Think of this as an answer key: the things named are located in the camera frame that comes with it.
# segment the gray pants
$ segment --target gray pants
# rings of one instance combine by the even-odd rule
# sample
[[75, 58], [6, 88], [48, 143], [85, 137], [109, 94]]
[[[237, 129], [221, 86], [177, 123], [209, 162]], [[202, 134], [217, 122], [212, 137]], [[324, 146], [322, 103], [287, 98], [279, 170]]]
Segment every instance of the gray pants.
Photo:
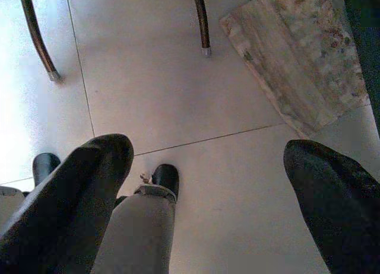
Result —
[[169, 273], [175, 198], [142, 186], [112, 213], [92, 273]]

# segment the black shoe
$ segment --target black shoe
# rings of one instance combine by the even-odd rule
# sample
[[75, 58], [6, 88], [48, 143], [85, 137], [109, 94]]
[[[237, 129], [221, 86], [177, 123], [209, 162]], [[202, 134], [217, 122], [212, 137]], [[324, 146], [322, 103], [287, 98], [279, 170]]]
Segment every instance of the black shoe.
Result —
[[37, 155], [33, 160], [34, 185], [40, 184], [61, 163], [59, 158], [48, 152]]
[[178, 200], [179, 176], [177, 168], [170, 164], [161, 164], [153, 173], [152, 182], [171, 190]]

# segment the white tile floor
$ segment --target white tile floor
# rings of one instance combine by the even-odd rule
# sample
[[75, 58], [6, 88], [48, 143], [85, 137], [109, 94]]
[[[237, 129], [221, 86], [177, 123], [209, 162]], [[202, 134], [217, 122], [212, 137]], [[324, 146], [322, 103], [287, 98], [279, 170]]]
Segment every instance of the white tile floor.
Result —
[[[160, 163], [180, 171], [172, 273], [327, 273], [282, 166], [297, 136], [217, 24], [247, 0], [206, 0], [211, 59], [193, 0], [33, 1], [65, 79], [48, 80], [20, 1], [0, 0], [0, 184], [31, 190], [36, 154], [124, 133], [137, 156], [121, 194]], [[370, 107], [315, 139], [380, 178]]]

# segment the tile grout line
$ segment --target tile grout line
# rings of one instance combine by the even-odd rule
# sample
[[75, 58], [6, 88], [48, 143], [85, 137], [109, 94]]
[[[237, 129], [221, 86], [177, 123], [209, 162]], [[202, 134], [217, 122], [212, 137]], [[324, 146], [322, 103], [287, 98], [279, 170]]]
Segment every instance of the tile grout line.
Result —
[[71, 20], [71, 27], [72, 27], [72, 33], [74, 35], [74, 41], [75, 41], [75, 48], [77, 50], [77, 56], [78, 56], [78, 61], [79, 61], [79, 67], [81, 69], [81, 75], [82, 75], [82, 81], [83, 81], [83, 88], [84, 88], [84, 95], [85, 95], [85, 100], [87, 102], [87, 109], [88, 109], [88, 115], [90, 116], [90, 123], [91, 123], [91, 129], [93, 131], [93, 136], [95, 137], [95, 131], [94, 131], [94, 123], [93, 123], [93, 118], [91, 116], [91, 110], [90, 110], [90, 103], [88, 102], [88, 96], [87, 96], [87, 90], [86, 90], [86, 84], [84, 82], [84, 75], [83, 75], [83, 68], [82, 68], [82, 62], [81, 58], [79, 55], [79, 48], [78, 48], [78, 42], [77, 42], [77, 36], [75, 34], [75, 28], [74, 28], [74, 21], [72, 20], [72, 14], [71, 14], [71, 7], [70, 7], [70, 2], [69, 0], [67, 1], [67, 7], [69, 9], [69, 15], [70, 15], [70, 20]]
[[188, 142], [188, 143], [181, 144], [181, 145], [174, 145], [174, 146], [170, 146], [170, 147], [168, 147], [168, 148], [155, 149], [154, 151], [147, 151], [147, 152], [142, 152], [142, 153], [140, 153], [140, 154], [135, 154], [134, 157], [138, 157], [139, 155], [152, 154], [152, 153], [154, 153], [154, 152], [158, 152], [158, 151], [165, 151], [165, 150], [167, 150], [167, 149], [179, 148], [179, 147], [181, 147], [181, 146], [187, 146], [187, 145], [198, 144], [198, 143], [200, 143], [200, 142], [212, 141], [213, 139], [226, 138], [226, 137], [228, 137], [228, 136], [239, 135], [239, 134], [241, 134], [241, 133], [248, 133], [248, 132], [253, 132], [253, 131], [255, 131], [255, 130], [261, 130], [261, 129], [271, 128], [271, 127], [276, 127], [276, 126], [281, 126], [281, 125], [286, 125], [286, 123], [280, 123], [280, 124], [275, 124], [275, 125], [264, 126], [264, 127], [261, 127], [261, 128], [255, 128], [255, 129], [243, 130], [243, 131], [241, 131], [241, 132], [236, 132], [236, 133], [228, 133], [227, 135], [221, 135], [221, 136], [216, 136], [216, 137], [213, 137], [213, 138], [202, 139], [202, 140], [200, 140], [200, 141], [195, 141], [195, 142]]
[[28, 179], [33, 179], [33, 177], [28, 177], [28, 178], [24, 178], [24, 179], [18, 179], [18, 180], [14, 180], [14, 181], [10, 181], [10, 182], [0, 183], [0, 186], [4, 185], [4, 184], [9, 184], [9, 183], [13, 183], [13, 182], [19, 182], [19, 181], [28, 180]]

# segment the metal chair leg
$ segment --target metal chair leg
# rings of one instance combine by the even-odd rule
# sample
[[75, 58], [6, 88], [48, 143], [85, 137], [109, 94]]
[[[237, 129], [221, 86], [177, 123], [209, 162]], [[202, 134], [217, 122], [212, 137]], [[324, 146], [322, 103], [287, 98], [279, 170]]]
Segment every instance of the metal chair leg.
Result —
[[43, 43], [40, 29], [38, 27], [38, 22], [36, 18], [36, 13], [34, 12], [33, 2], [32, 0], [21, 0], [23, 5], [26, 21], [29, 28], [29, 33], [31, 35], [31, 39], [36, 47], [37, 53], [40, 56], [40, 59], [47, 70], [47, 74], [49, 74], [49, 78], [51, 81], [59, 81], [61, 78], [54, 67], [54, 64], [45, 48], [45, 44]]
[[211, 56], [211, 47], [210, 37], [208, 35], [207, 12], [204, 5], [204, 0], [195, 0], [195, 5], [197, 6], [199, 29], [201, 30], [202, 54], [205, 57], [209, 58]]

